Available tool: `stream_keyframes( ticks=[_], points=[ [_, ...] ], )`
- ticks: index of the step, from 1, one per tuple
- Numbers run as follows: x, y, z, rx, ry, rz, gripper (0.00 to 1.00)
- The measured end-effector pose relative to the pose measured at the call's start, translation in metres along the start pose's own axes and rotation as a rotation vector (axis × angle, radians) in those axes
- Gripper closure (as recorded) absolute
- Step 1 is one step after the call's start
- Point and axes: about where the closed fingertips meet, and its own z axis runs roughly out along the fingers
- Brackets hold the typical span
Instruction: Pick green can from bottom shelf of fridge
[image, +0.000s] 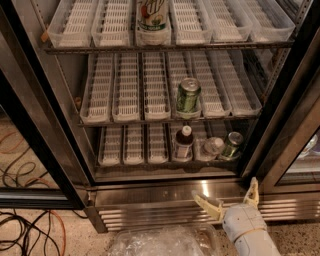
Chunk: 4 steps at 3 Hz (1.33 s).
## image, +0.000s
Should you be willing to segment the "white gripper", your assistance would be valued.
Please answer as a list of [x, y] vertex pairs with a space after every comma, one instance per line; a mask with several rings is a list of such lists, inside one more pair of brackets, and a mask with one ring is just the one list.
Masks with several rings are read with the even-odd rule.
[[266, 231], [267, 225], [257, 209], [259, 204], [259, 184], [253, 177], [241, 204], [231, 206], [223, 217], [223, 202], [210, 199], [202, 193], [192, 191], [194, 201], [214, 220], [221, 221], [228, 238], [235, 242], [241, 236], [256, 231]]

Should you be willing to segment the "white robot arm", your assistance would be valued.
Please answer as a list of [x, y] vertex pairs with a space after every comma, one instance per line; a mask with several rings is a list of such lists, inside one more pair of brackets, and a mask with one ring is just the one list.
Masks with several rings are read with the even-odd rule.
[[214, 220], [222, 224], [239, 256], [281, 256], [270, 237], [267, 224], [258, 210], [258, 180], [253, 177], [242, 203], [224, 210], [219, 199], [192, 191], [193, 200]]

